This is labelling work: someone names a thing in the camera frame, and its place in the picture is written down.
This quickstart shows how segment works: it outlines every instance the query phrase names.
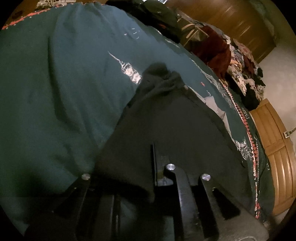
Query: metal rivet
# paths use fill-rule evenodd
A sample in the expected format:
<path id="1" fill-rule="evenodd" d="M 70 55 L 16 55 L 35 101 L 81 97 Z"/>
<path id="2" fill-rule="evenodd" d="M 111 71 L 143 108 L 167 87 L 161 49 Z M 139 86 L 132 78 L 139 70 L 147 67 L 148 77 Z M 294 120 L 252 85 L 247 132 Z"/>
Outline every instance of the metal rivet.
<path id="1" fill-rule="evenodd" d="M 211 180 L 211 176 L 209 174 L 204 173 L 204 174 L 202 174 L 202 179 L 205 181 L 209 181 L 209 180 Z"/>
<path id="2" fill-rule="evenodd" d="M 170 171 L 173 171 L 173 170 L 175 170 L 176 166 L 174 164 L 167 164 L 166 168 Z"/>
<path id="3" fill-rule="evenodd" d="M 84 174 L 82 174 L 81 178 L 82 178 L 82 180 L 87 181 L 87 180 L 89 180 L 91 178 L 91 176 L 88 173 L 84 173 Z"/>

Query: black cloth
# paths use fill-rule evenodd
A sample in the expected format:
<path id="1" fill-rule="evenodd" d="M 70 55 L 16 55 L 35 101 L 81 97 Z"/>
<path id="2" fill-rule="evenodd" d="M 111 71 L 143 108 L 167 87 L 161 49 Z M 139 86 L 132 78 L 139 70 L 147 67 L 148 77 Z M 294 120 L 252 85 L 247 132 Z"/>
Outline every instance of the black cloth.
<path id="1" fill-rule="evenodd" d="M 260 76 L 260 75 L 255 75 L 255 74 L 253 74 L 253 78 L 252 78 L 252 79 L 254 80 L 255 84 L 256 84 L 256 85 L 266 86 L 266 85 L 264 84 L 264 82 L 262 81 L 262 79 L 258 78 L 258 76 Z"/>
<path id="2" fill-rule="evenodd" d="M 152 198 L 153 142 L 171 163 L 193 175 L 210 174 L 253 210 L 247 163 L 223 121 L 164 64 L 152 65 L 143 73 L 135 96 L 98 157 L 95 172 L 139 186 Z"/>
<path id="3" fill-rule="evenodd" d="M 263 72 L 261 68 L 257 69 L 257 75 L 260 76 L 261 78 L 263 78 Z"/>
<path id="4" fill-rule="evenodd" d="M 250 84 L 246 84 L 246 95 L 244 96 L 241 89 L 238 87 L 235 80 L 231 77 L 230 74 L 225 74 L 225 79 L 228 83 L 229 88 L 231 88 L 235 93 L 240 96 L 241 102 L 247 108 L 248 111 L 254 110 L 260 104 L 259 100 L 256 97 L 256 93 L 254 90 L 251 89 Z"/>
<path id="5" fill-rule="evenodd" d="M 131 14 L 142 23 L 156 28 L 161 34 L 176 43 L 180 42 L 181 29 L 177 14 L 157 0 L 108 0 L 107 5 L 115 6 Z"/>

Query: wooden furniture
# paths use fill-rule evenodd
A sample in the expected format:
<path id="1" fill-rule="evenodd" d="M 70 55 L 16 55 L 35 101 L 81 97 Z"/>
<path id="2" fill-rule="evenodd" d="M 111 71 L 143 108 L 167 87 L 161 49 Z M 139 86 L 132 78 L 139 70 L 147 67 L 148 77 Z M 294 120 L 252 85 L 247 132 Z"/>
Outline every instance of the wooden furniture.
<path id="1" fill-rule="evenodd" d="M 258 63 L 276 46 L 263 20 L 247 0 L 168 0 L 166 6 L 221 29 L 246 45 Z"/>
<path id="2" fill-rule="evenodd" d="M 264 99 L 250 113 L 271 164 L 275 188 L 273 214 L 277 215 L 290 208 L 296 197 L 296 158 L 293 144 L 290 138 L 284 138 L 286 128 L 268 99 Z"/>

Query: white wall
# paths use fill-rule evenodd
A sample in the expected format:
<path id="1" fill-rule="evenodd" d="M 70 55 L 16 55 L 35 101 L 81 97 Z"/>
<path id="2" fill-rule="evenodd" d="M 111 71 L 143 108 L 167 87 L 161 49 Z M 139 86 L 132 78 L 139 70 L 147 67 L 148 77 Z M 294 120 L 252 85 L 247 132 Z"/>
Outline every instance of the white wall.
<path id="1" fill-rule="evenodd" d="M 296 35 L 285 17 L 271 0 L 261 0 L 279 35 L 277 47 L 260 62 L 264 97 L 269 100 L 287 130 L 296 127 Z M 291 135 L 296 148 L 296 132 Z"/>

